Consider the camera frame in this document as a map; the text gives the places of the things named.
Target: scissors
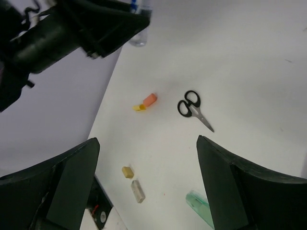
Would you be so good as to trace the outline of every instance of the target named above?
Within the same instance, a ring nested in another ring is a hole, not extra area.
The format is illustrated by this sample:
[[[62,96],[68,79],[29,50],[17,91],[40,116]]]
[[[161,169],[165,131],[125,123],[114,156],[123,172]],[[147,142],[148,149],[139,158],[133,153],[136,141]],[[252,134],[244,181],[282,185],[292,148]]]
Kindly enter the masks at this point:
[[[197,97],[197,101],[193,102],[188,98],[189,94],[195,94]],[[207,119],[204,117],[204,115],[202,115],[201,113],[201,99],[200,96],[198,95],[198,93],[196,93],[193,90],[189,90],[184,94],[184,99],[185,100],[181,100],[180,102],[178,102],[177,105],[177,109],[178,112],[184,116],[184,117],[197,117],[209,130],[211,130],[212,132],[214,132],[214,129],[212,128],[212,126],[210,125],[210,123],[207,121]],[[188,112],[186,114],[184,114],[181,110],[180,110],[180,106],[181,104],[184,104],[184,106],[187,108]]]

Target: gray eraser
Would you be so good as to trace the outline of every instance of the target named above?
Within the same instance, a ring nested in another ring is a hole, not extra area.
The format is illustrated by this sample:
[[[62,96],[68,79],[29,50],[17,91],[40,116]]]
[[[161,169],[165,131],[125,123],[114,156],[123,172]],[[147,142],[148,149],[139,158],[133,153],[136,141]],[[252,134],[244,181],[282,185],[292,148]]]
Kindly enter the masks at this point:
[[[136,181],[136,180],[132,181],[131,188],[132,188],[136,201],[138,203],[142,203],[143,200],[145,199],[145,195],[144,195],[144,192],[141,188],[139,181]]]

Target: gray wall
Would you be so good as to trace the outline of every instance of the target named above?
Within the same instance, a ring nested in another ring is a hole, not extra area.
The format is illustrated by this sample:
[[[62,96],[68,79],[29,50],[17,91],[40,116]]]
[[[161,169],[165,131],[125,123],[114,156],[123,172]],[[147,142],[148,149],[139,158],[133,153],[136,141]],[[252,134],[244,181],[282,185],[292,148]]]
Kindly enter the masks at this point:
[[[10,0],[19,10],[30,0]],[[78,49],[38,75],[32,89],[0,114],[0,176],[78,145],[88,138],[119,51],[91,60]]]

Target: scissors handle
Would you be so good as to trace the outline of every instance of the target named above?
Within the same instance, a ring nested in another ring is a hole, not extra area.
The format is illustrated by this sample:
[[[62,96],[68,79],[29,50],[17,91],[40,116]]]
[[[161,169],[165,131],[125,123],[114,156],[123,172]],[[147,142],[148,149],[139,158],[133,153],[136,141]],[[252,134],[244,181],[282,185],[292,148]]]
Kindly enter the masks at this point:
[[[190,93],[193,93],[193,94],[196,95],[196,97],[197,97],[197,101],[196,101],[196,102],[193,102],[193,101],[191,101],[191,100],[188,98],[188,95],[189,95]],[[179,112],[182,116],[184,116],[184,117],[191,117],[191,116],[192,116],[192,111],[191,111],[191,109],[190,109],[190,106],[193,105],[194,107],[199,108],[200,105],[201,105],[200,96],[199,96],[198,93],[196,93],[195,91],[189,90],[189,91],[187,91],[187,92],[184,94],[184,98],[185,98],[185,100],[181,100],[180,102],[178,102],[178,105],[177,105],[178,112]],[[185,107],[186,107],[187,110],[188,110],[188,112],[187,112],[186,114],[184,114],[184,113],[180,110],[180,106],[181,106],[182,103],[185,105]]]

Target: orange eraser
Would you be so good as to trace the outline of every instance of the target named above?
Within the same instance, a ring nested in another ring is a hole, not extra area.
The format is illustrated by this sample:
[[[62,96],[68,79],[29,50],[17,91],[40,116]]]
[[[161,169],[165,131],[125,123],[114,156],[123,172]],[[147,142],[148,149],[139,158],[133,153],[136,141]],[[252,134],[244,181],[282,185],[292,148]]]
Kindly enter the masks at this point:
[[[152,93],[148,97],[146,97],[143,101],[143,105],[146,107],[150,106],[152,103],[154,103],[157,100],[157,96]]]

